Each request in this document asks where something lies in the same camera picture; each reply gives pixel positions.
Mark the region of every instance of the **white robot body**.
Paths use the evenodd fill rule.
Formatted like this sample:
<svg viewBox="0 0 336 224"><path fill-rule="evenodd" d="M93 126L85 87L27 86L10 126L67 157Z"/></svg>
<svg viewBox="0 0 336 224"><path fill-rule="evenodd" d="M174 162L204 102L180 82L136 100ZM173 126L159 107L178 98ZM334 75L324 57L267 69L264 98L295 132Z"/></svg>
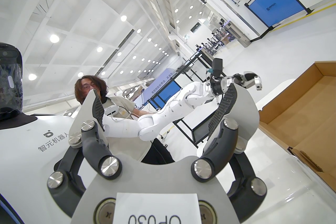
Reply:
<svg viewBox="0 0 336 224"><path fill-rule="evenodd" d="M0 130L0 194L24 223L71 222L55 206L46 181L69 148L72 123L67 116L39 116L24 126Z"/></svg>

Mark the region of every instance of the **black rubber grip pad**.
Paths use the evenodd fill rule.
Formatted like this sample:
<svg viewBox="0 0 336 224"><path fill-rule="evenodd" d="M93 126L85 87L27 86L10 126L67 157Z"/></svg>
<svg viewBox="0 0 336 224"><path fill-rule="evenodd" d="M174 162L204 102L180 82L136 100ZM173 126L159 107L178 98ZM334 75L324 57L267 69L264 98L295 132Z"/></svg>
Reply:
<svg viewBox="0 0 336 224"><path fill-rule="evenodd" d="M235 89L233 84L230 84L228 90L225 92L221 102L219 103L219 107L216 110L215 114L212 116L209 122L209 137L212 135L216 127L220 124L224 115L228 114L235 102L237 100L237 90Z"/></svg>
<svg viewBox="0 0 336 224"><path fill-rule="evenodd" d="M96 92L95 92L95 94L96 94L96 99L93 102L93 106L92 106L92 116L97 119L98 123L100 124L100 126L104 130L104 128L103 128L104 108L103 108L102 102L101 102L100 98L97 96Z"/></svg>

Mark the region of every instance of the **blue panel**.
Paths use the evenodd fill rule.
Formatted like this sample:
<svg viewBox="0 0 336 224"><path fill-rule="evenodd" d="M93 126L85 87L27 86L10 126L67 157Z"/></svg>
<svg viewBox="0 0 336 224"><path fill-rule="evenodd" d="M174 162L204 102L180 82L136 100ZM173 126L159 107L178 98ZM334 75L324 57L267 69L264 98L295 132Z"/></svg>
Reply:
<svg viewBox="0 0 336 224"><path fill-rule="evenodd" d="M163 108L165 106L165 103L159 97L155 97L154 101L159 105L159 108Z"/></svg>
<svg viewBox="0 0 336 224"><path fill-rule="evenodd" d="M296 0L255 0L249 8L269 27L303 10Z"/></svg>
<svg viewBox="0 0 336 224"><path fill-rule="evenodd" d="M173 96L176 92L178 92L180 89L181 87L175 81L173 81L159 94L159 96L166 103L169 100L169 98Z"/></svg>
<svg viewBox="0 0 336 224"><path fill-rule="evenodd" d="M149 103L155 108L156 110L159 108L153 101L149 101Z"/></svg>
<svg viewBox="0 0 336 224"><path fill-rule="evenodd" d="M169 100L171 96L173 96L176 92L178 92L181 89L181 87L175 82L172 81L160 94L159 96L164 100L159 98L159 96L154 98L154 101L159 105L157 106L152 100L149 101L149 103L155 108L163 108L166 102Z"/></svg>

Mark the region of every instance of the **yellow floor line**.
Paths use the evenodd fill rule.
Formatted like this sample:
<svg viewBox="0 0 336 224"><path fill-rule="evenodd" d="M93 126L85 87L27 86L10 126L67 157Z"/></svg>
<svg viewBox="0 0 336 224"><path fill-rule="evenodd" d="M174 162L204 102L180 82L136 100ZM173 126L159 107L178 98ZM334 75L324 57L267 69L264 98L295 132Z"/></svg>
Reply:
<svg viewBox="0 0 336 224"><path fill-rule="evenodd" d="M321 12L321 11L326 10L326 9L328 9L328 8L331 8L331 7L333 7L333 6L336 6L336 3L333 3L333 4L331 4L331 5L329 5L329 6L325 7L325 8L322 8L322 9L319 9L319 10L316 10L316 11L313 11L312 13L310 13L310 14L308 14L308 15L305 15L305 16L303 16L303 17L301 17L301 18L299 18L299 19L296 19L296 20L294 20L294 21L291 21L291 22L289 22L289 23L287 23L287 24L284 24L284 25L282 25L282 26L276 27L276 28L273 29L271 32L273 32L273 31L275 31L275 30L278 30L278 29L281 29L281 28L283 28L283 27L285 27L285 26L288 26L288 25L290 25L290 24L293 24L293 23L295 23L295 22L297 22L297 21L299 21L299 20L302 20L302 19L304 19L304 18L306 18L306 17L308 17L308 16L314 15L314 14L316 14L316 13L318 13L318 12Z"/></svg>

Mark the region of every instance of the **black visor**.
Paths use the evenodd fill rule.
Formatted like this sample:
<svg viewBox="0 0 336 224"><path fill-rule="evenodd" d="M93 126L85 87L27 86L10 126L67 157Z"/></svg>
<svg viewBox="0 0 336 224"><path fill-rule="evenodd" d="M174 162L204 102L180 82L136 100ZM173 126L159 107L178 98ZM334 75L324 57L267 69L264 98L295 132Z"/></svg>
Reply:
<svg viewBox="0 0 336 224"><path fill-rule="evenodd" d="M0 43L0 121L22 112L22 56L12 45Z"/></svg>

